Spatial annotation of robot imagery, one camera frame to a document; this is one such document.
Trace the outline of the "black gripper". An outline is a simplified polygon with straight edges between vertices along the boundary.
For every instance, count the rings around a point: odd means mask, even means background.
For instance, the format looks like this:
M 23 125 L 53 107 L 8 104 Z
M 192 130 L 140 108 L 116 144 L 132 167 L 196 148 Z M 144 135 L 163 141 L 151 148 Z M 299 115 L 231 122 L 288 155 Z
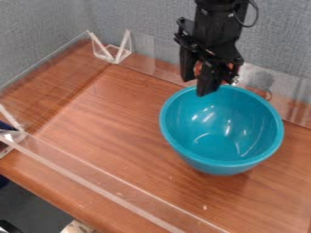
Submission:
M 239 76 L 244 59 L 236 41 L 244 27 L 246 0 L 195 0 L 195 3 L 195 19 L 176 20 L 173 40 L 180 46 L 181 79 L 184 82 L 196 79 L 196 95 L 204 96 L 219 89 L 223 81 L 232 84 Z M 224 76 L 214 64 L 227 65 Z

